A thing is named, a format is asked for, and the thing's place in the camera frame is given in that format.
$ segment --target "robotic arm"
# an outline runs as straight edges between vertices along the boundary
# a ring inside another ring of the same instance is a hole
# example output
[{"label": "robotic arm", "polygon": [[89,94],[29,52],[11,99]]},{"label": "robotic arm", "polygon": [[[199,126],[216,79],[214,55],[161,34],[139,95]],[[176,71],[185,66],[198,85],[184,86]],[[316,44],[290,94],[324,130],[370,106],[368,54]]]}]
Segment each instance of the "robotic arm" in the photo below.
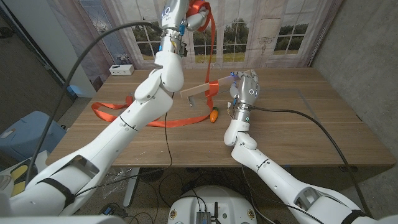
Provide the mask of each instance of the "robotic arm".
[{"label": "robotic arm", "polygon": [[10,198],[0,195],[1,214],[5,216],[49,216],[75,213],[94,193],[114,160],[148,123],[171,108],[173,100],[166,91],[183,86],[182,56],[186,55],[181,39],[185,28],[195,30],[206,21],[207,10],[185,20],[189,0],[168,0],[162,13],[164,30],[154,69],[134,94],[135,101],[104,131],[85,147],[54,162],[35,176],[24,192]]},{"label": "robotic arm", "polygon": [[[353,224],[375,223],[368,217],[359,217],[360,208],[344,195],[334,190],[303,183],[272,159],[257,149],[257,142],[247,133],[251,108],[259,93],[258,76],[254,70],[234,72],[240,78],[230,88],[234,98],[234,115],[225,132],[224,143],[234,146],[232,157],[247,166],[269,186],[269,188],[287,205],[307,212],[323,223],[342,223],[347,217],[354,217]],[[300,223],[318,223],[310,216],[289,208]]]}]

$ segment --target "carrot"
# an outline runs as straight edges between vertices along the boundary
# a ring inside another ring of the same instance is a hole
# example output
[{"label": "carrot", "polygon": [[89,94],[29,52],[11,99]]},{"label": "carrot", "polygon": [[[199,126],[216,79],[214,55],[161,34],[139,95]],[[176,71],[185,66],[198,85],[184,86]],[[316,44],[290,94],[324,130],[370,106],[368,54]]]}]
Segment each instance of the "carrot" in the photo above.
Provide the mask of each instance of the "carrot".
[{"label": "carrot", "polygon": [[217,107],[213,107],[213,110],[210,113],[210,121],[212,123],[216,122],[218,117],[218,108]]}]

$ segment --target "orange strap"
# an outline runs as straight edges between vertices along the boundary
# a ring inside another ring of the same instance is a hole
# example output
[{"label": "orange strap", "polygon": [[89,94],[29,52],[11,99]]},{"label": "orange strap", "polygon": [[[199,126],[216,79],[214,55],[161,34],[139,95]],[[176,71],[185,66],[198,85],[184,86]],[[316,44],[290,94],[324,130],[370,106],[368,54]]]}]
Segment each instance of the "orange strap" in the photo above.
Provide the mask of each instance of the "orange strap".
[{"label": "orange strap", "polygon": [[216,34],[216,23],[214,21],[213,14],[211,13],[210,3],[201,1],[201,0],[192,1],[190,3],[190,8],[187,12],[187,17],[199,13],[200,9],[203,7],[205,9],[209,10],[209,14],[207,15],[205,25],[200,27],[198,29],[198,31],[199,32],[204,31],[207,28],[209,21],[211,21],[211,52],[210,52],[209,64],[207,66],[206,79],[205,79],[205,83],[209,83],[210,87],[209,87],[209,90],[205,91],[205,96],[207,97],[207,106],[210,108],[210,110],[212,110],[213,109],[213,99],[211,97],[215,96],[218,93],[218,80],[209,82],[211,57],[213,56],[214,39],[215,39],[215,34]]},{"label": "orange strap", "polygon": [[[207,74],[206,74],[206,79],[205,83],[209,83],[209,90],[205,91],[205,96],[207,97],[207,106],[209,107],[210,111],[213,109],[213,99],[211,98],[212,96],[215,96],[218,93],[218,80],[209,82],[209,75],[210,75],[210,65],[211,65],[211,56],[213,55],[213,47],[214,47],[214,39],[215,39],[215,34],[216,34],[216,23],[214,21],[213,15],[211,13],[211,7],[208,2],[201,1],[201,0],[196,0],[192,1],[190,3],[190,8],[187,12],[187,17],[197,14],[200,12],[200,9],[202,7],[205,7],[207,10],[209,10],[209,14],[206,19],[205,25],[200,27],[198,29],[199,32],[203,32],[209,23],[211,21],[211,52],[210,52],[210,59],[209,59],[209,64],[207,66]],[[113,110],[118,110],[118,109],[123,109],[127,108],[132,104],[132,96],[127,96],[126,97],[126,104],[123,105],[114,105],[111,103],[93,103],[91,106],[91,109],[93,109],[95,115],[97,117],[101,118],[104,121],[107,122],[112,122],[114,121],[117,117],[113,116],[111,114],[107,114],[105,112],[102,112],[99,110],[100,107],[105,106],[107,108],[113,109]],[[188,119],[179,119],[179,120],[173,120],[173,121],[167,121],[166,122],[166,128],[174,128],[174,127],[179,127],[179,126],[184,126],[188,124],[195,124],[200,121],[203,121],[209,117],[210,114],[204,115],[204,116],[199,116],[199,117],[194,117],[194,118],[188,118]],[[164,121],[158,121],[157,119],[155,121],[150,122],[147,124],[147,126],[151,127],[165,127],[165,122]]]},{"label": "orange strap", "polygon": [[[107,114],[105,112],[102,112],[99,110],[100,107],[105,106],[109,109],[113,109],[113,110],[119,110],[119,109],[123,109],[123,108],[127,108],[132,104],[133,100],[132,100],[132,96],[127,96],[126,97],[126,103],[123,105],[115,105],[115,104],[111,104],[111,103],[93,103],[91,106],[91,109],[93,109],[94,114],[97,115],[97,117],[101,118],[104,121],[107,122],[112,122],[114,121],[117,116],[113,116],[111,114]],[[197,122],[203,121],[204,119],[206,119],[208,117],[208,115],[204,115],[204,116],[199,116],[196,118],[188,118],[188,119],[180,119],[180,120],[173,120],[173,121],[167,121],[166,125],[167,128],[174,128],[174,127],[179,127],[179,126],[184,126],[184,125],[188,125],[188,124],[195,124]],[[150,122],[147,126],[151,126],[151,127],[161,127],[164,128],[164,121],[158,121],[158,119],[156,119],[155,121]]]}]

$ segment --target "grass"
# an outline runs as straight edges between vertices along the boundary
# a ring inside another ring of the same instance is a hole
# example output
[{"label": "grass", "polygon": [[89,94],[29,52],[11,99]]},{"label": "grass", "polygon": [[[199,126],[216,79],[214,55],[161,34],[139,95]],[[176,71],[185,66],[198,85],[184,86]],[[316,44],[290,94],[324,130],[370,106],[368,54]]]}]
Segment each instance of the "grass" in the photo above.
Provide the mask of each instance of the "grass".
[{"label": "grass", "polygon": [[[210,55],[195,55],[195,63],[209,63]],[[217,58],[214,54],[211,56],[211,62],[216,63]]]},{"label": "grass", "polygon": [[[298,54],[299,50],[287,50],[286,54]],[[275,50],[274,55],[284,55],[285,50]]]},{"label": "grass", "polygon": [[144,58],[144,60],[153,60],[154,57],[152,55],[142,55],[142,57]]},{"label": "grass", "polygon": [[[244,54],[245,52],[235,53],[235,58],[234,53],[223,54],[223,62],[244,62]],[[208,63],[209,58],[209,55],[195,55],[195,63]],[[211,57],[211,62],[216,63],[215,55]]]}]

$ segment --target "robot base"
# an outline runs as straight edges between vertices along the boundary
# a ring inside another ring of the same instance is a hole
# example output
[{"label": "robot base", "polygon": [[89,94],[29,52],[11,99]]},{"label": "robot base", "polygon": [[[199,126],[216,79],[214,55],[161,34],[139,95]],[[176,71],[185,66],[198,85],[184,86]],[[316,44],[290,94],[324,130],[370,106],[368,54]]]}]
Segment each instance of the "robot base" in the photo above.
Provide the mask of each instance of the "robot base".
[{"label": "robot base", "polygon": [[[220,223],[230,224],[256,224],[256,214],[252,205],[240,194],[226,187],[217,185],[201,186],[190,190],[183,194],[181,199],[174,202],[167,219],[168,224],[188,224],[197,223],[197,215],[201,217],[213,216],[215,214],[215,203],[218,203],[218,221]],[[205,205],[203,202],[195,197],[195,193],[198,197],[201,197],[207,207],[206,214]]]}]

